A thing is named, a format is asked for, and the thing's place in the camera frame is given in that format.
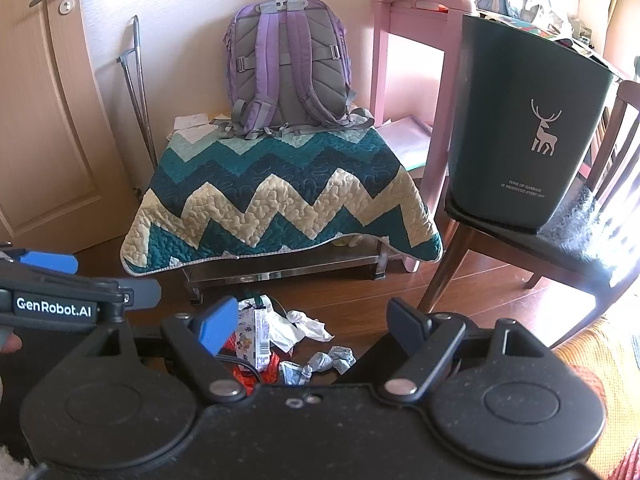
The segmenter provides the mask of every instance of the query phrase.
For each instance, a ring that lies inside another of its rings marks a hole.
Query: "door panel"
[[[136,205],[80,0],[68,14],[62,1],[0,0],[0,237],[75,252],[126,232]]]

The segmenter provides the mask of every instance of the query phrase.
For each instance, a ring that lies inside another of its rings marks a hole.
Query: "crutch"
[[[136,55],[136,75],[138,76],[138,94],[140,95],[140,102],[138,102],[136,92],[133,89],[133,82],[129,72],[129,65],[127,63],[127,56],[131,53]],[[156,156],[156,149],[154,147],[154,138],[151,135],[149,114],[146,111],[145,84],[142,77],[142,62],[140,61],[140,21],[138,20],[137,15],[133,17],[133,48],[125,50],[120,56],[118,56],[118,62],[122,66],[124,79],[127,83],[127,90],[129,90],[129,97],[131,98],[131,104],[133,105],[133,111],[136,114],[138,126],[140,127],[142,138],[145,141],[146,150],[149,154],[149,158],[151,159],[151,164],[155,169],[158,167],[158,157]]]

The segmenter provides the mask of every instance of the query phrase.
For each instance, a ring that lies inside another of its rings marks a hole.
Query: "purple shoulder strap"
[[[255,98],[247,106],[244,132],[269,126],[278,106],[280,93],[280,53],[277,12],[264,12],[260,5],[260,20],[255,40]]]
[[[334,115],[320,102],[311,78],[313,63],[311,51],[311,31],[304,9],[287,9],[287,35],[291,69],[296,92],[306,111],[321,124],[339,124]]]

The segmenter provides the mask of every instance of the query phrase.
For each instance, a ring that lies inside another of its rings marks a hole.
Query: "pink wooden frame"
[[[395,6],[399,0],[373,0],[373,69],[371,77],[370,110],[380,126],[384,120],[386,62],[388,56],[389,34],[402,36],[444,51],[440,91],[433,122],[433,133],[424,175],[420,184],[420,194],[424,204],[435,213],[442,193],[447,172],[449,143],[453,128],[455,108],[455,81],[460,62],[460,41],[462,36],[462,17],[464,14],[477,14],[471,0],[409,0],[412,8]],[[440,4],[448,12],[415,8],[415,2]],[[415,272],[418,262],[412,258],[404,260],[409,272]]]

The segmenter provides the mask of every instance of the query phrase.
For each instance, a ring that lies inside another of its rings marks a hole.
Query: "chair seat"
[[[457,222],[601,285],[609,285],[616,267],[626,269],[637,260],[630,254],[637,250],[627,237],[611,237],[616,232],[616,219],[601,212],[593,193],[578,178],[538,232],[517,230],[468,215],[456,205],[450,190],[445,198],[445,211]]]

